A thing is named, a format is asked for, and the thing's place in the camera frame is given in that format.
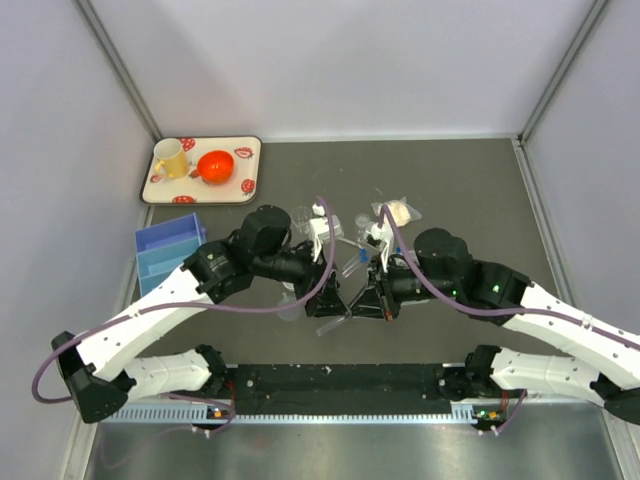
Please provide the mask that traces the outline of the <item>blue capped test tube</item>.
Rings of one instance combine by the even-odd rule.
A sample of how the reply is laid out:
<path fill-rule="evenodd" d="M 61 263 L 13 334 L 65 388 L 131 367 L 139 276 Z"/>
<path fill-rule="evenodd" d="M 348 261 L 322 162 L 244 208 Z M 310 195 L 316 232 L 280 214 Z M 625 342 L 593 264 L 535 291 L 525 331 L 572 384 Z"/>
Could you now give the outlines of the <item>blue capped test tube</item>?
<path fill-rule="evenodd" d="M 335 319 L 330 320 L 326 324 L 322 325 L 316 330 L 317 336 L 324 336 L 329 332 L 335 330 L 336 328 L 342 326 L 346 321 L 348 321 L 350 317 L 348 315 L 341 316 Z"/>
<path fill-rule="evenodd" d="M 369 255 L 366 249 L 360 249 L 343 267 L 342 276 L 348 278 L 361 267 L 369 263 Z"/>

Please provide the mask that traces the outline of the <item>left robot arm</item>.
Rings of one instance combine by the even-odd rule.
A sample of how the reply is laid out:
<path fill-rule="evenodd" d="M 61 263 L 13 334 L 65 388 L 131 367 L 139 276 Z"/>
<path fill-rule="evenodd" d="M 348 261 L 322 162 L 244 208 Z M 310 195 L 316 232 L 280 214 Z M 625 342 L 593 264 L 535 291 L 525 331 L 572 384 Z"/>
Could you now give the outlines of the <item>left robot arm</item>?
<path fill-rule="evenodd" d="M 220 394 L 227 368 L 211 346 L 166 357 L 140 355 L 205 310 L 267 314 L 300 308 L 309 317 L 346 314 L 334 264 L 338 223 L 322 201 L 313 210 L 308 239 L 291 245 L 289 214 L 263 205 L 228 236 L 199 246 L 118 317 L 93 331 L 55 337 L 56 363 L 82 420 L 98 423 L 131 401 L 176 391 Z M 293 302 L 252 309 L 226 304 L 256 278 L 292 285 Z"/>

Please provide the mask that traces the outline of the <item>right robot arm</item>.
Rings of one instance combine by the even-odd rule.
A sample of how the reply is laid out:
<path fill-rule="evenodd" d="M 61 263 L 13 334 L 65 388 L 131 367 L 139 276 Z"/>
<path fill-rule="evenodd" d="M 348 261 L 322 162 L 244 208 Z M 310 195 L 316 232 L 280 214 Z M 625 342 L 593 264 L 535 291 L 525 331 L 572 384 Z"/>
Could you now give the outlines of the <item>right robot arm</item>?
<path fill-rule="evenodd" d="M 586 400 L 631 424 L 639 422 L 639 337 L 560 300 L 505 265 L 474 259 L 466 243 L 440 228 L 422 232 L 415 250 L 392 250 L 394 233 L 373 224 L 380 247 L 366 286 L 351 303 L 355 317 L 391 321 L 405 304 L 440 300 L 472 319 L 536 338 L 560 356 L 482 345 L 464 368 L 443 374 L 440 389 L 460 399 L 536 391 Z"/>

